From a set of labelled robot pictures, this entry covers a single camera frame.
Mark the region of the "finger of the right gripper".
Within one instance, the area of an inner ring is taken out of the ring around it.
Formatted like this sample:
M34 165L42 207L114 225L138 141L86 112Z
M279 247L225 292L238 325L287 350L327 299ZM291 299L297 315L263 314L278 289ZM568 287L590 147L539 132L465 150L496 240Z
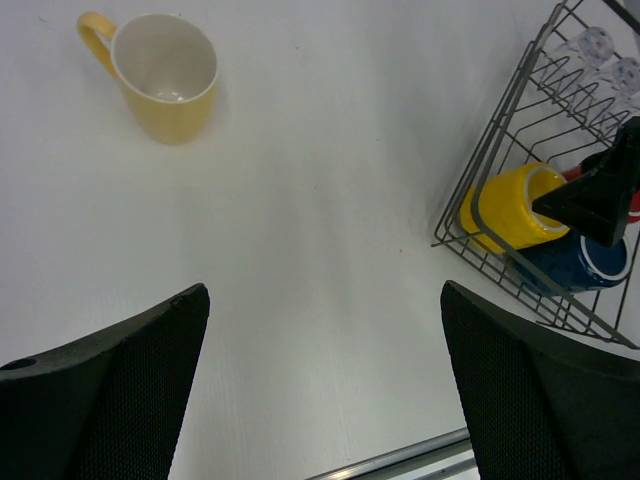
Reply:
M613 144L582 162L587 170L536 199L532 210L611 247L624 235L639 190L639 119L621 126Z

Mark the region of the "bright yellow mug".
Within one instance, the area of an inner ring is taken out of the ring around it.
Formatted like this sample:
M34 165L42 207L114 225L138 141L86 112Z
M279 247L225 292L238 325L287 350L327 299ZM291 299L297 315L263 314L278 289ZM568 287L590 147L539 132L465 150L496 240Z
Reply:
M566 179L542 162L488 179L478 198L481 220L511 248L521 250L557 240L569 228L532 210L532 202L566 184Z

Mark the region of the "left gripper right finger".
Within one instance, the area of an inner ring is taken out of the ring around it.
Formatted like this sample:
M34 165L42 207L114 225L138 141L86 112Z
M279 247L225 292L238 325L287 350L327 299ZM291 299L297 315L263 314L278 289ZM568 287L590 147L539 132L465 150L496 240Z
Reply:
M441 318L483 479L636 479L639 363L448 281Z

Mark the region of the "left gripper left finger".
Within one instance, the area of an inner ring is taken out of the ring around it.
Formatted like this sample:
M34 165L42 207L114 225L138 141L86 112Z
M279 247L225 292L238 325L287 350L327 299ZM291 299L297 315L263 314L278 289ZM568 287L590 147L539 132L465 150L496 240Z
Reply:
M167 478L209 312L196 284L2 366L2 478Z

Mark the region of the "blue mug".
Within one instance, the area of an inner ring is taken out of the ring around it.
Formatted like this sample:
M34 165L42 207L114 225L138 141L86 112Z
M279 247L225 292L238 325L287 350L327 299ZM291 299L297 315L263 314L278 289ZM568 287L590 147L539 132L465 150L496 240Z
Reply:
M562 238L519 253L568 293L616 287L631 270L631 250L626 237L612 247L605 247L570 231Z

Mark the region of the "pale yellow mug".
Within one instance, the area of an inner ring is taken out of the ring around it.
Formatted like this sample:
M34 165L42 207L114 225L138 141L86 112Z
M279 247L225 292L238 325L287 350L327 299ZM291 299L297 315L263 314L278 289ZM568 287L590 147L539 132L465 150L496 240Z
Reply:
M169 14L145 14L116 26L97 12L80 15L76 28L151 138L182 145L201 133L219 74L216 51L201 29Z

